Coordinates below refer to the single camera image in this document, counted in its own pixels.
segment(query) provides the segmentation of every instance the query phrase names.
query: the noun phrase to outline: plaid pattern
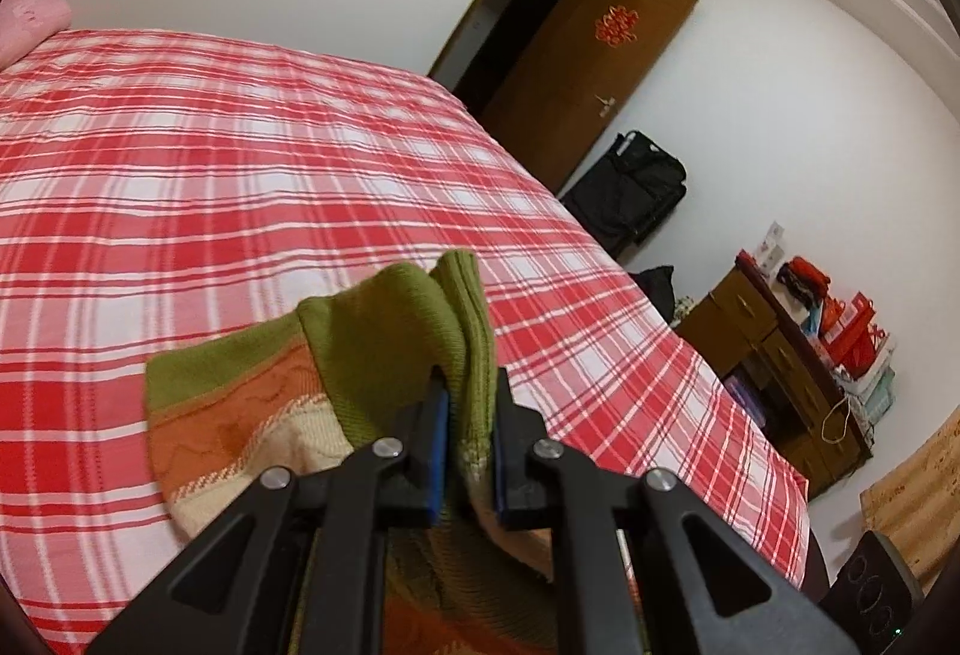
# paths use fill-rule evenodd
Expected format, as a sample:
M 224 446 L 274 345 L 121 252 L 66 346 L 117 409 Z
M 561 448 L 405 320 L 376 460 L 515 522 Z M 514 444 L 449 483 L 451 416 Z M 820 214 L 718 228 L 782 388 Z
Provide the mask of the plaid pattern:
M 160 31 L 69 31 L 0 76 L 0 572 L 83 651 L 178 540 L 143 364 L 397 260 L 480 260 L 552 435 L 678 471 L 799 582 L 805 481 L 621 268 L 430 80 Z

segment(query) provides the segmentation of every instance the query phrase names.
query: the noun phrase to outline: open door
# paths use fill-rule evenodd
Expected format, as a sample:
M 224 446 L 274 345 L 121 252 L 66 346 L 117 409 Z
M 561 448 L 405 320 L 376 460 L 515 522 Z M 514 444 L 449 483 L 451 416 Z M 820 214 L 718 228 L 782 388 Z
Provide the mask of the open door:
M 696 2 L 560 0 L 481 124 L 556 194 Z

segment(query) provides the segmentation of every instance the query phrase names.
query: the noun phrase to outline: door handle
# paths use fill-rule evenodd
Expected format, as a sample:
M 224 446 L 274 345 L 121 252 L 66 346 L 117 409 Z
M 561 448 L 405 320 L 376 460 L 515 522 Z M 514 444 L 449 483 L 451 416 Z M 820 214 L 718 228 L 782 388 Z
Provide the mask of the door handle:
M 600 97 L 600 95 L 595 94 L 593 96 L 603 105 L 603 110 L 600 111 L 600 118 L 603 119 L 608 113 L 610 113 L 611 107 L 616 105 L 616 97 L 610 97 L 609 100 L 604 100 L 603 97 Z

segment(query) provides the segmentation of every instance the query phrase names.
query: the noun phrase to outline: metal screw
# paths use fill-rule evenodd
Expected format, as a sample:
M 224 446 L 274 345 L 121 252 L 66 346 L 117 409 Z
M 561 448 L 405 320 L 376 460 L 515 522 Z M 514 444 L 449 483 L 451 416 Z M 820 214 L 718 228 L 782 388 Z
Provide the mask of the metal screw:
M 403 442 L 398 438 L 389 436 L 387 438 L 378 438 L 373 442 L 373 454 L 387 460 L 391 457 L 400 457 L 403 451 Z
M 283 468 L 283 466 L 273 466 L 272 468 L 267 468 L 266 471 L 263 471 L 260 475 L 260 484 L 264 487 L 267 487 L 268 490 L 282 490 L 288 484 L 290 484 L 290 479 L 293 476 L 290 473 L 289 468 Z
M 556 460 L 563 454 L 563 444 L 550 438 L 541 438 L 534 444 L 534 454 L 541 460 Z
M 654 468 L 646 475 L 647 486 L 657 492 L 670 492 L 677 486 L 677 476 L 666 468 Z

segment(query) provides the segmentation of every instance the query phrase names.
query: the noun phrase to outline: dark doorway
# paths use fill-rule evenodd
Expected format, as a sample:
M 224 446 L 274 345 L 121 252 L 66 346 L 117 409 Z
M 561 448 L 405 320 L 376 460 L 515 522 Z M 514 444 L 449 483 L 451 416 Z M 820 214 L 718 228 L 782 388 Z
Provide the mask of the dark doorway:
M 514 66 L 558 0 L 510 0 L 490 36 L 467 65 L 453 95 L 479 119 L 494 92 Z
M 479 119 L 558 0 L 474 0 L 430 77 Z

